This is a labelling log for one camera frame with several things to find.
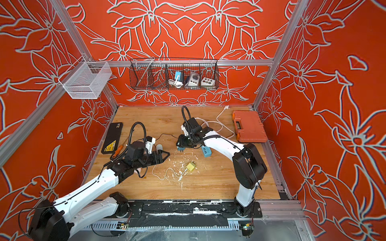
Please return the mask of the white bluetooth headset case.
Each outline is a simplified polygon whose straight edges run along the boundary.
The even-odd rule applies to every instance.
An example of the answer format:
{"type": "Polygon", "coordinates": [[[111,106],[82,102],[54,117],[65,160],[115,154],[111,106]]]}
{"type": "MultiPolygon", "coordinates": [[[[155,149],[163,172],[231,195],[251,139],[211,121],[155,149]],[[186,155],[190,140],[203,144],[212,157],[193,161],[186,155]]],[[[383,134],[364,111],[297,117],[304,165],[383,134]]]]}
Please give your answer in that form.
{"type": "Polygon", "coordinates": [[[159,151],[159,150],[163,150],[163,145],[162,144],[157,144],[156,145],[156,150],[159,151]]]}

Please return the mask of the blue usb charger hub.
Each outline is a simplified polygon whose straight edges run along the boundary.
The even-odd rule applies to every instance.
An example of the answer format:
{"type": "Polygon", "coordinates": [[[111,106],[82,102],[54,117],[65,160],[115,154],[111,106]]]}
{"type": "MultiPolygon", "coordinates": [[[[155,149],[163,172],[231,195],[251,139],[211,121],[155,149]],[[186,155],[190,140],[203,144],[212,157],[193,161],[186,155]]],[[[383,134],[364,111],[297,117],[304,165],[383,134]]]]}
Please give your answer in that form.
{"type": "Polygon", "coordinates": [[[201,149],[202,149],[202,151],[203,151],[203,154],[204,154],[204,157],[205,157],[205,158],[211,157],[212,151],[211,151],[211,149],[210,149],[209,147],[207,147],[207,146],[201,146],[201,149]]]}

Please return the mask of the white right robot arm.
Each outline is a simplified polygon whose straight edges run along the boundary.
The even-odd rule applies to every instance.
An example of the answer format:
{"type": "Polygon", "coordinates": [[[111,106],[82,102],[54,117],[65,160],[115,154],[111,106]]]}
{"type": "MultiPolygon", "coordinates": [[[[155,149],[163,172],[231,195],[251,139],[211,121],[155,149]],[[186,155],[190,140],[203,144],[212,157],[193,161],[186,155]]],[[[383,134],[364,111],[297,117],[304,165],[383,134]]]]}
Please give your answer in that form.
{"type": "Polygon", "coordinates": [[[241,207],[248,207],[254,200],[256,188],[268,171],[258,149],[252,143],[243,145],[233,142],[210,127],[201,127],[195,118],[184,121],[183,133],[176,146],[194,148],[202,145],[209,147],[232,161],[236,179],[239,182],[236,202],[241,207]]]}

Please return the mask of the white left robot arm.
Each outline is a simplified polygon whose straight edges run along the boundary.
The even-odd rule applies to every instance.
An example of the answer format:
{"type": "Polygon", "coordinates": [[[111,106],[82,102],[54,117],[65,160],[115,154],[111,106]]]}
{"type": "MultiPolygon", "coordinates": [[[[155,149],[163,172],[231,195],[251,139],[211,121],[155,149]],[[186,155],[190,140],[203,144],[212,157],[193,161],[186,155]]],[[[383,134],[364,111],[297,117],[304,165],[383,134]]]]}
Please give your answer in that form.
{"type": "Polygon", "coordinates": [[[148,153],[146,148],[140,148],[106,163],[97,177],[75,191],[53,202],[41,202],[34,212],[28,235],[34,241],[67,241],[100,219],[116,213],[126,215],[129,212],[128,201],[119,192],[96,204],[91,202],[140,168],[161,164],[169,156],[170,153],[163,150],[148,153]]]}

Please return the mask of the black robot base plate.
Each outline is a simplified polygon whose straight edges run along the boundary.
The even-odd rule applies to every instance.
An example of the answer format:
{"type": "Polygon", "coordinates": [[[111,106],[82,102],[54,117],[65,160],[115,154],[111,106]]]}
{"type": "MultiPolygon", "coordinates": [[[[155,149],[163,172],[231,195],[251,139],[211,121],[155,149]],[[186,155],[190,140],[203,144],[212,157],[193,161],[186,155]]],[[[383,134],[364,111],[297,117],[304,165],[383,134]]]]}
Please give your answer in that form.
{"type": "Polygon", "coordinates": [[[122,218],[112,215],[112,230],[126,228],[166,228],[172,230],[239,230],[262,218],[260,204],[237,207],[233,200],[131,200],[130,211],[122,218]]]}

